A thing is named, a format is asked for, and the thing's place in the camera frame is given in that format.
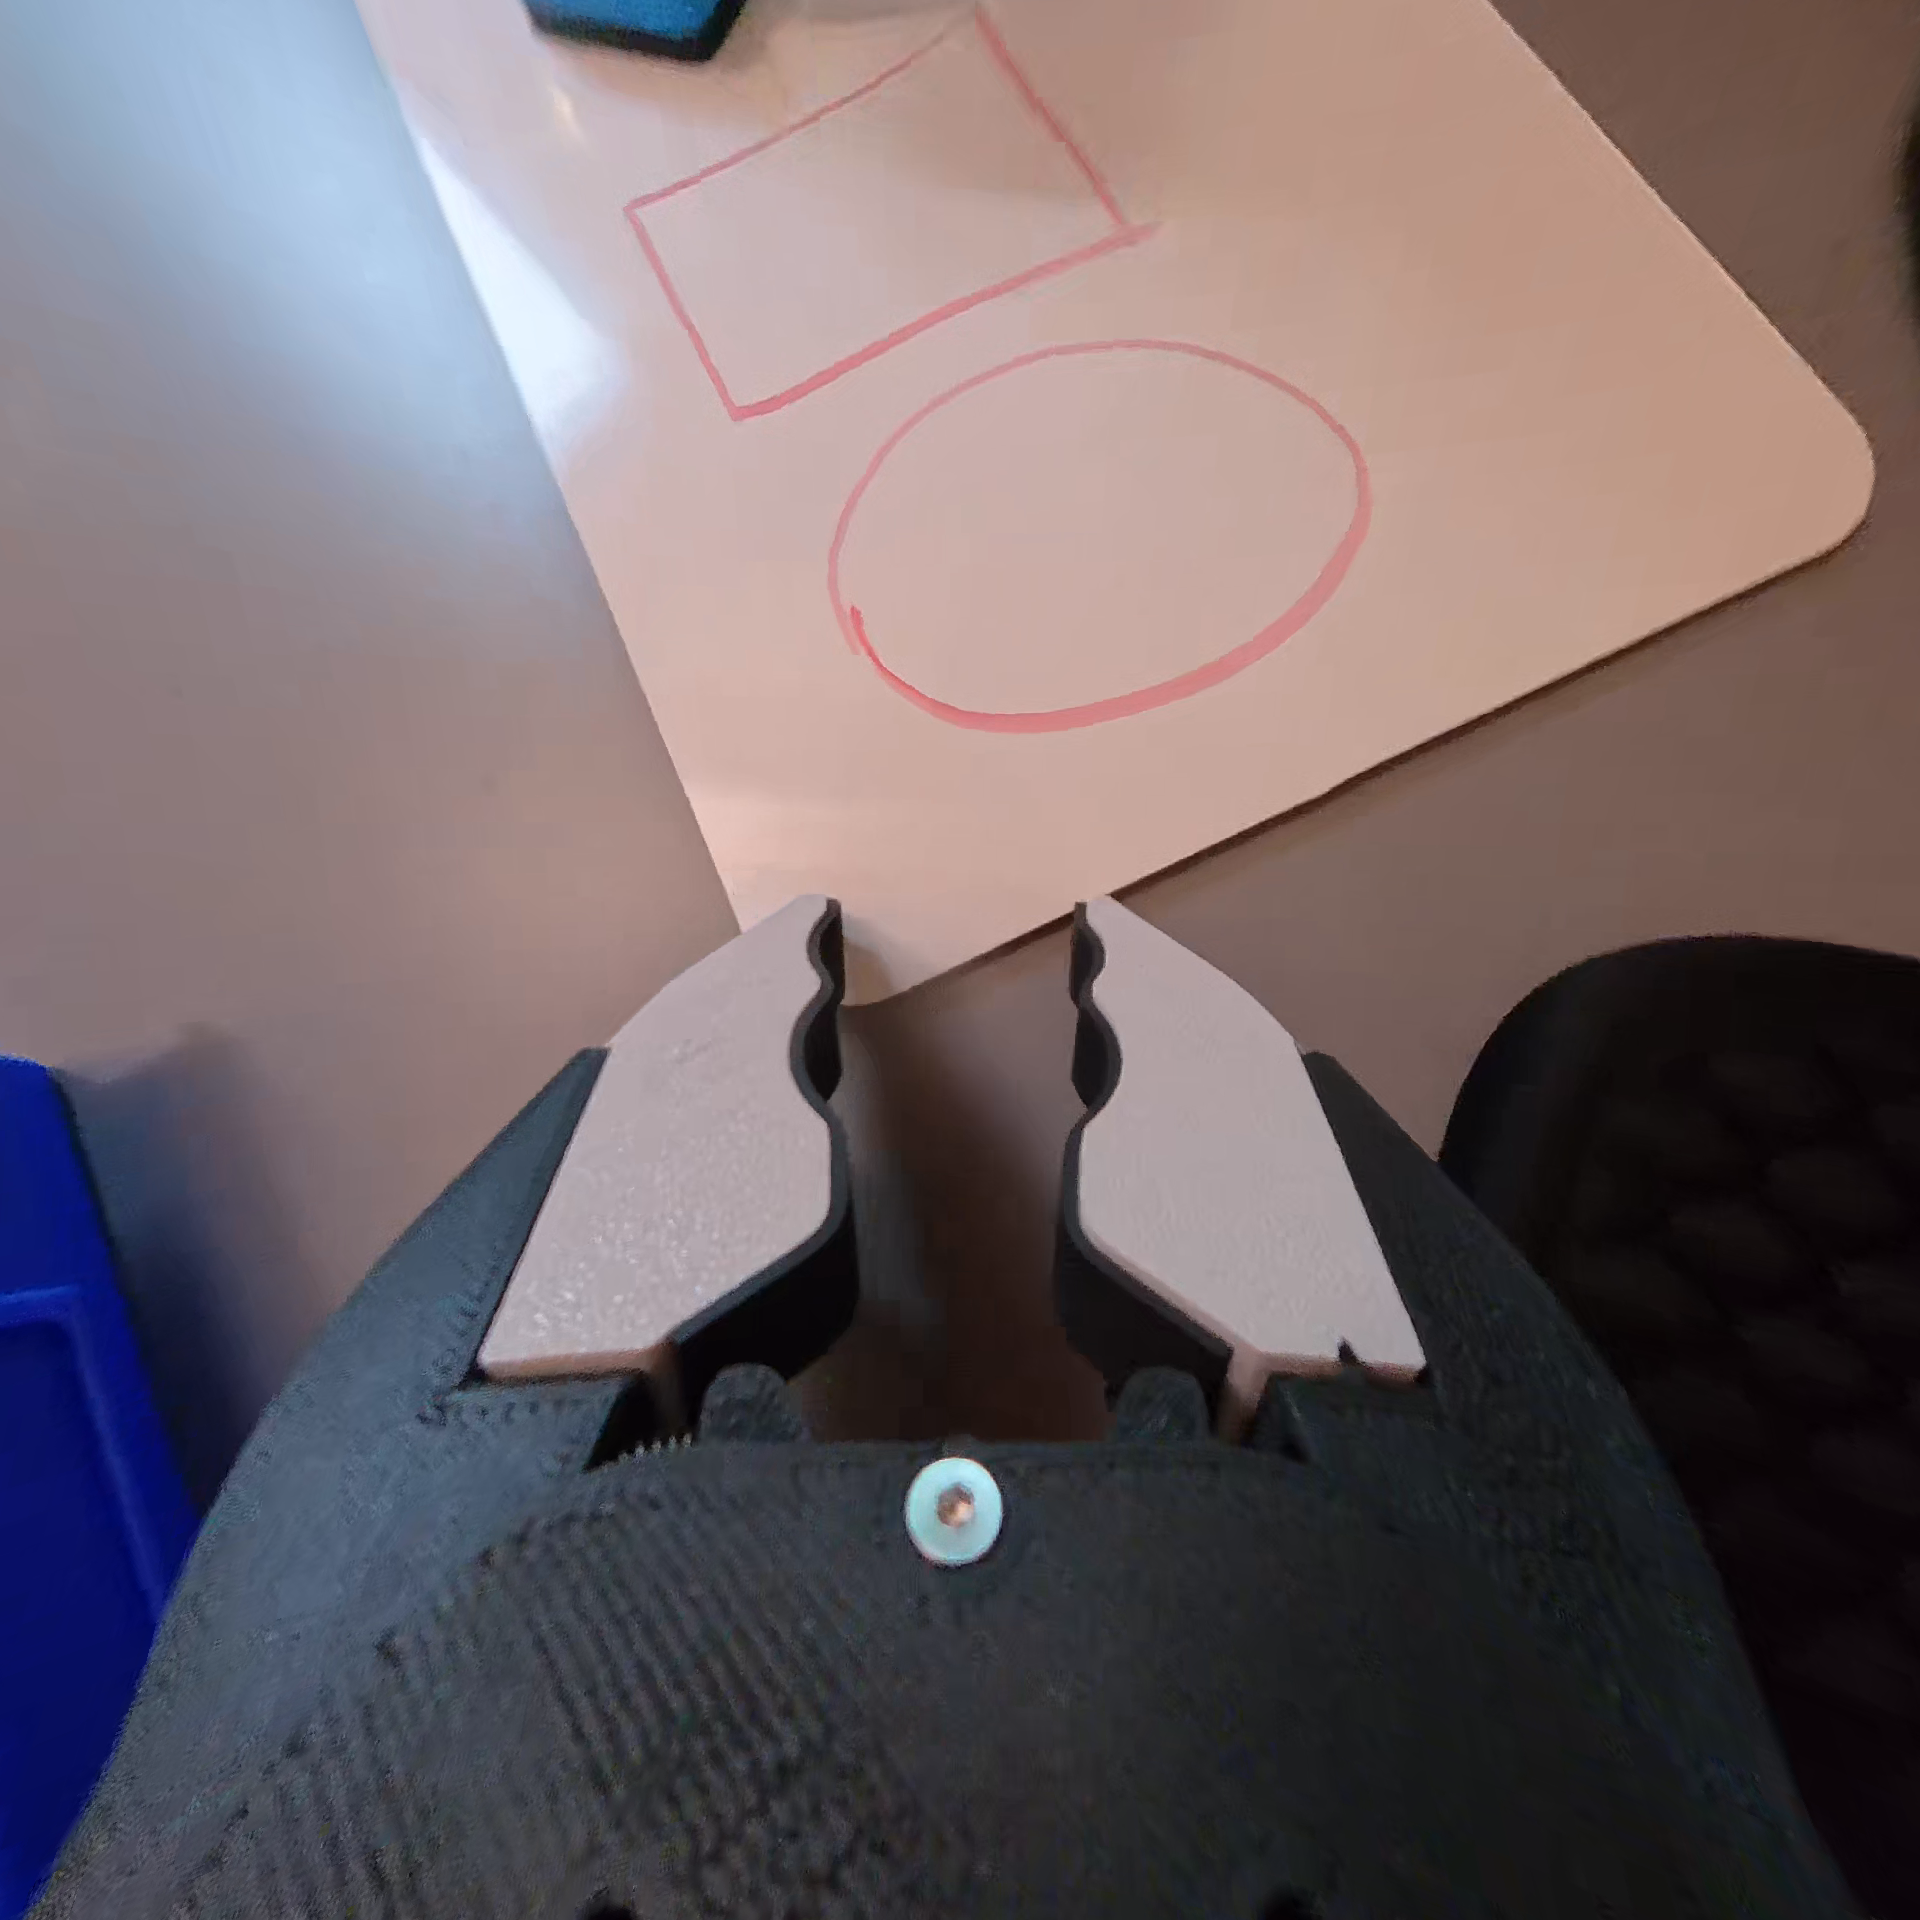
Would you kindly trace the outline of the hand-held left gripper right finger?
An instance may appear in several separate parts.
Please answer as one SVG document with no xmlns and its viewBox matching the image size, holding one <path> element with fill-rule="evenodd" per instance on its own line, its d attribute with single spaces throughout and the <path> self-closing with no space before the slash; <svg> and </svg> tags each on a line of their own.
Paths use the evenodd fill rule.
<svg viewBox="0 0 1920 1920">
<path fill-rule="evenodd" d="M 1424 1345 L 1284 1024 L 1115 898 L 1072 915 L 1054 1304 L 1108 1398 L 1196 1382 L 1216 1433 L 1274 1381 L 1413 1388 Z"/>
</svg>

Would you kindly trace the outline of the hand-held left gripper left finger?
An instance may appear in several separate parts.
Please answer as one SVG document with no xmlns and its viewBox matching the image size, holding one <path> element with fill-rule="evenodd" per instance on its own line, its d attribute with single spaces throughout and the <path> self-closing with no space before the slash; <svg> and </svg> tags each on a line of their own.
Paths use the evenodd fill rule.
<svg viewBox="0 0 1920 1920">
<path fill-rule="evenodd" d="M 640 1381 L 689 1425 L 734 1365 L 782 1381 L 857 1314 L 843 915 L 790 904 L 605 1046 L 483 1338 L 483 1379 Z"/>
</svg>

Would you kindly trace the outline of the blue plastic bin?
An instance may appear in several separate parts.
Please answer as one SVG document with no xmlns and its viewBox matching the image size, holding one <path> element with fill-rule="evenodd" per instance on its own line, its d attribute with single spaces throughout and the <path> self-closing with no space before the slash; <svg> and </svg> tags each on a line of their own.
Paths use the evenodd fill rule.
<svg viewBox="0 0 1920 1920">
<path fill-rule="evenodd" d="M 56 1075 L 2 1064 L 4 1846 L 94 1788 L 197 1517 Z"/>
</svg>

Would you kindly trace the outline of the white whiteboard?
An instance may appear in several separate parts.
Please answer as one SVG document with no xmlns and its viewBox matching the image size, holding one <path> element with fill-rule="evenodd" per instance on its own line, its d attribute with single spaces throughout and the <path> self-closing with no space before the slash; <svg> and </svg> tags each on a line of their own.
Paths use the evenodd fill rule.
<svg viewBox="0 0 1920 1920">
<path fill-rule="evenodd" d="M 1822 561 L 1866 432 L 1491 4 L 360 4 L 737 923 L 867 1001 Z"/>
</svg>

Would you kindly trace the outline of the blue whiteboard eraser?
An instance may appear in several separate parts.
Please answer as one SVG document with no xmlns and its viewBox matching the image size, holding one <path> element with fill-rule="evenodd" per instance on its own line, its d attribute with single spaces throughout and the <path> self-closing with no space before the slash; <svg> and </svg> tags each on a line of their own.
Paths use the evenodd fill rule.
<svg viewBox="0 0 1920 1920">
<path fill-rule="evenodd" d="M 707 64 L 730 38 L 745 3 L 524 3 L 539 34 L 558 42 Z"/>
</svg>

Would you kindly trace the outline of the black textured wrist pad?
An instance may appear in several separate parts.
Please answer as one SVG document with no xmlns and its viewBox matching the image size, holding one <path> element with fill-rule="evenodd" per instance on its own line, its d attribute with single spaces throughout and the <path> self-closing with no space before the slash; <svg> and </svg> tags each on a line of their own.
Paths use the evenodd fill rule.
<svg viewBox="0 0 1920 1920">
<path fill-rule="evenodd" d="M 1669 1461 L 1861 1907 L 1916 1916 L 1916 958 L 1574 965 L 1482 1045 L 1440 1163 Z"/>
</svg>

